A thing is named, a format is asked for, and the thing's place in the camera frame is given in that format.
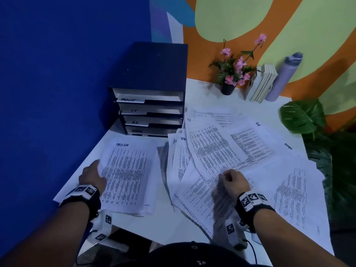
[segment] black flower pot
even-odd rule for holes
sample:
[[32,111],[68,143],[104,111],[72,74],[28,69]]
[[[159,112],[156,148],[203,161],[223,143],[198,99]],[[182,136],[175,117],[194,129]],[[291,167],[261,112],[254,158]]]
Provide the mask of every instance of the black flower pot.
[[222,93],[223,95],[230,95],[230,94],[233,93],[234,89],[235,89],[235,86],[234,86],[234,85],[224,83],[224,84],[221,86],[221,93]]

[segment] desk surface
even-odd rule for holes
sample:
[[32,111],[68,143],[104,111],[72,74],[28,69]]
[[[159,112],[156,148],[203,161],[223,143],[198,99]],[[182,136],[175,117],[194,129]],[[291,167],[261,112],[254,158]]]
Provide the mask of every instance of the desk surface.
[[[290,98],[280,96],[275,102],[264,100],[261,104],[244,101],[240,89],[236,88],[230,96],[225,96],[221,94],[216,84],[193,79],[187,79],[187,88],[185,93],[186,107],[236,107],[237,111],[246,112],[255,117],[259,122],[264,123],[279,132],[286,141],[293,144],[293,147],[296,148],[301,155],[306,156],[301,136],[299,134],[291,134],[279,120],[279,107],[290,100]],[[82,173],[83,168],[90,165],[94,160],[100,158],[106,142],[109,139],[116,137],[118,133],[123,134],[123,129],[121,124],[116,122],[71,176],[54,200],[61,200],[66,193],[77,185],[78,177]],[[137,140],[142,142],[147,140],[146,137],[142,136],[129,137],[137,137]],[[167,138],[155,138],[155,140],[159,146],[164,146],[167,142]],[[209,239],[198,228],[198,226],[187,219],[182,213],[173,211],[171,201],[163,183],[161,183],[158,191],[156,209],[153,215],[135,217],[121,213],[113,213],[113,224],[163,245],[190,241],[209,242]],[[251,235],[249,233],[246,233],[246,238],[252,242]],[[271,266],[272,264],[265,252],[265,249],[255,242],[252,242],[252,244],[256,251],[258,263]],[[250,263],[255,262],[251,247],[248,247],[247,250],[245,250],[245,258]]]

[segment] wristband tracker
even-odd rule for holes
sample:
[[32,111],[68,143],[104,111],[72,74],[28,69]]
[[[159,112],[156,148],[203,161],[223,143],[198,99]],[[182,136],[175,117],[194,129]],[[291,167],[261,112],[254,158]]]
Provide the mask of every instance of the wristband tracker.
[[255,233],[253,218],[260,209],[269,209],[275,211],[267,198],[259,192],[247,191],[238,196],[235,209],[241,220],[247,224],[250,231]]
[[98,210],[101,208],[100,192],[90,184],[79,185],[64,197],[58,208],[69,202],[84,202],[89,208],[88,221],[91,221],[97,216]]

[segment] hand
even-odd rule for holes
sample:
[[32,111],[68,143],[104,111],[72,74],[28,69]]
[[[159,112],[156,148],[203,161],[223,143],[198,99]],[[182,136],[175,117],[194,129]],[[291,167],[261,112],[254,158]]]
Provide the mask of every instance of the hand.
[[106,188],[106,178],[100,177],[98,173],[99,159],[91,163],[89,167],[83,169],[83,173],[79,176],[79,184],[91,184],[99,190],[100,196]]
[[224,171],[223,175],[220,174],[219,176],[234,202],[237,202],[240,194],[251,190],[250,184],[241,172],[228,169]]

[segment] left hand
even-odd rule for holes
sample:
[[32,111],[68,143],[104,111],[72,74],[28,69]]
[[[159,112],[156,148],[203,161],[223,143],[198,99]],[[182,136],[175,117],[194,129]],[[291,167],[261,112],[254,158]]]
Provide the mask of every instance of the left hand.
[[92,162],[89,167],[83,169],[82,175],[79,176],[79,185],[91,184],[99,190],[101,196],[106,188],[106,178],[99,176],[98,164],[99,159]]

